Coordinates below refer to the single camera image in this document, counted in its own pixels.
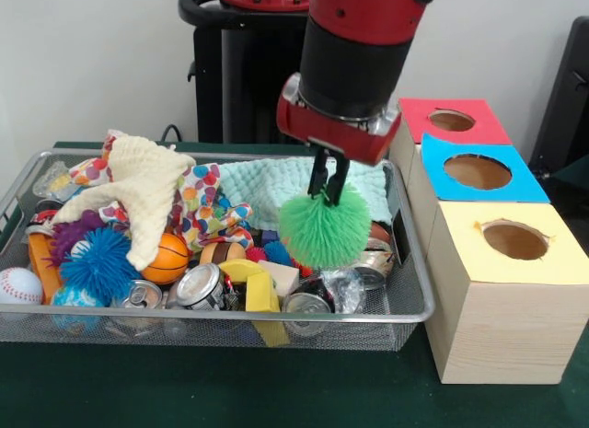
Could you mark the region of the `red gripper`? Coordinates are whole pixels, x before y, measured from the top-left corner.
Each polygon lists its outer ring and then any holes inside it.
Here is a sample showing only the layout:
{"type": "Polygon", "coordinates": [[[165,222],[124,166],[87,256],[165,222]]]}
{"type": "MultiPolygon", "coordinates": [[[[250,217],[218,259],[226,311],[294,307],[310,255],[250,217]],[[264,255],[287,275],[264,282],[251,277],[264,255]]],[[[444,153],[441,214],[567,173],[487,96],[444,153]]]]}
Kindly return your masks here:
{"type": "Polygon", "coordinates": [[[350,160],[373,166],[385,157],[398,131],[401,117],[393,106],[386,106],[376,117],[366,121],[342,121],[321,114],[308,106],[299,92],[301,75],[291,75],[283,86],[276,111],[279,130],[303,143],[320,145],[316,151],[307,194],[319,196],[326,189],[326,205],[340,203],[350,160]],[[336,170],[329,177],[329,151],[335,156],[336,170]]]}

